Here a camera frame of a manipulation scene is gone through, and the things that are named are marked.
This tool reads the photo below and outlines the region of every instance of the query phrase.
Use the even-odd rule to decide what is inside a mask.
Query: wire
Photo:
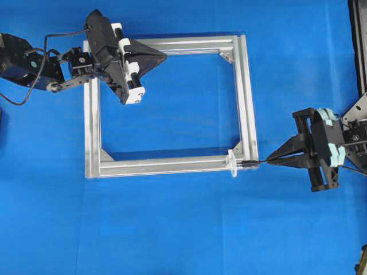
[[[343,123],[343,118],[340,116],[340,115],[338,115],[337,113],[335,113],[334,115],[337,115],[338,117],[339,117],[339,120],[340,120],[340,123],[344,126],[344,127],[346,127],[346,128],[350,128],[348,125],[346,125],[346,124],[344,124]]]
[[[253,166],[257,166],[260,163],[268,162],[267,160],[244,160],[241,162],[242,168],[249,168]]]
[[[347,170],[353,171],[353,172],[355,172],[355,173],[357,173],[357,174],[360,174],[360,175],[363,175],[363,176],[367,176],[367,174],[366,174],[366,173],[363,173],[363,172],[361,172],[361,171],[359,171],[359,170],[357,170],[357,169],[351,168],[351,167],[349,167],[349,166],[340,165],[340,167],[343,167],[343,168],[345,168],[345,169],[347,169]]]
[[[25,55],[25,56],[27,56],[28,54],[30,54],[30,53],[35,53],[35,52],[42,52],[42,53],[44,53],[44,50],[43,49],[41,49],[41,48],[33,48],[33,49],[30,49],[30,50],[26,50],[23,54]],[[48,50],[47,51],[47,58],[48,57],[50,57],[50,54],[51,53],[54,53],[55,55],[59,55],[60,53],[57,51],[57,50],[55,50],[55,49],[51,49],[51,50]]]
[[[338,146],[354,146],[354,145],[359,145],[359,144],[365,144],[367,143],[367,140],[361,140],[359,142],[351,142],[351,143],[341,143],[341,144],[338,144]]]
[[[37,76],[36,78],[34,79],[33,83],[32,83],[32,86],[29,88],[28,90],[28,93],[27,95],[25,96],[25,98],[23,99],[22,102],[15,102],[13,100],[10,100],[8,97],[6,97],[5,95],[3,95],[2,93],[0,93],[0,96],[5,99],[6,101],[8,101],[9,103],[13,104],[13,105],[16,105],[16,106],[21,106],[23,104],[25,104],[30,96],[30,93],[33,91],[33,88],[36,84],[36,82],[38,81],[38,79],[40,78],[41,76],[41,73],[44,69],[44,66],[45,66],[45,62],[46,62],[46,57],[48,56],[48,52],[47,52],[47,39],[49,37],[65,37],[65,36],[77,36],[78,34],[81,34],[81,33],[85,33],[85,32],[88,32],[89,29],[83,29],[83,30],[79,30],[78,32],[74,32],[74,33],[63,33],[63,34],[47,34],[45,36],[45,41],[44,41],[44,48],[42,50],[43,52],[43,56],[42,56],[42,62],[41,62],[41,66],[40,66],[40,70],[38,71],[37,73]]]

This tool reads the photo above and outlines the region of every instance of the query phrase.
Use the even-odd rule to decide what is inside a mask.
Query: aluminum frame
[[[135,176],[230,170],[237,176],[243,160],[259,160],[245,36],[210,36],[138,40],[168,55],[219,53],[233,64],[236,82],[240,141],[228,155],[187,158],[115,161],[101,147],[100,83],[97,78],[84,84],[85,176]],[[89,51],[84,41],[84,51]]]

